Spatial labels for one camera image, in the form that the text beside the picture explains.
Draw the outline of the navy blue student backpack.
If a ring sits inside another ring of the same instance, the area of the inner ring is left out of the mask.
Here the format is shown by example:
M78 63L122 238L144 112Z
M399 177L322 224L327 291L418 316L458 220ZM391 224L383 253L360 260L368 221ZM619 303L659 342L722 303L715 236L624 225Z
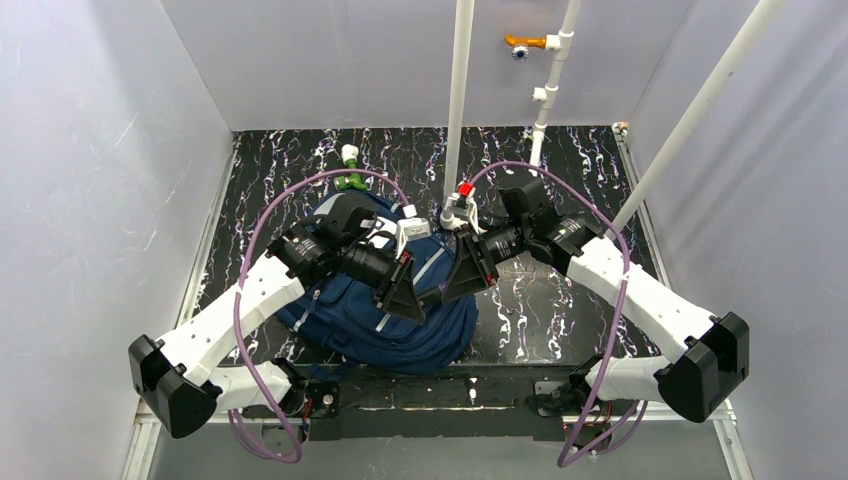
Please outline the navy blue student backpack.
M325 214L336 200L366 200L388 222L402 219L396 202L370 192L346 191L322 199L310 212ZM455 254L438 234L411 241L412 280L422 295L448 279ZM384 313L372 303L372 289L338 274L286 305L275 317L300 338L338 352L346 361L402 374L427 375L446 368L471 341L479 311L473 295L428 305L426 321Z

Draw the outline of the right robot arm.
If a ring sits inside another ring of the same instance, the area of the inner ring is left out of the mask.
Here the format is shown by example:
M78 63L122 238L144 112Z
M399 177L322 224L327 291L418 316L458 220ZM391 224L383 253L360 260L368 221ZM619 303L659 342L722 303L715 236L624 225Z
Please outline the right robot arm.
M493 286L498 264L528 252L566 278L615 304L627 285L622 308L658 346L655 357L609 359L599 356L575 368L551 393L532 397L549 412L593 406L613 400L647 400L668 405L686 420L702 423L748 376L750 329L733 312L719 318L679 296L634 262L599 227L575 215L561 214L542 181L516 174L498 189L505 220L481 227L464 182L446 202L463 220L456 231L457 257L439 290L444 301Z

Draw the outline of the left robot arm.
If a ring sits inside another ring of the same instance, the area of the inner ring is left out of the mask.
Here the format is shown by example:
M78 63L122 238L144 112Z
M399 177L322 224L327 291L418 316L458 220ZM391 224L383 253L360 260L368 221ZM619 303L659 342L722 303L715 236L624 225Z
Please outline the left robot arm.
M200 313L158 338L135 339L128 347L133 388L168 433L184 438L224 410L278 409L293 386L283 366L220 363L275 312L336 274L365 284L367 301L383 312L424 322L407 246L432 229L413 206L398 212L400 219L390 220L362 196L337 195L271 242L244 278Z

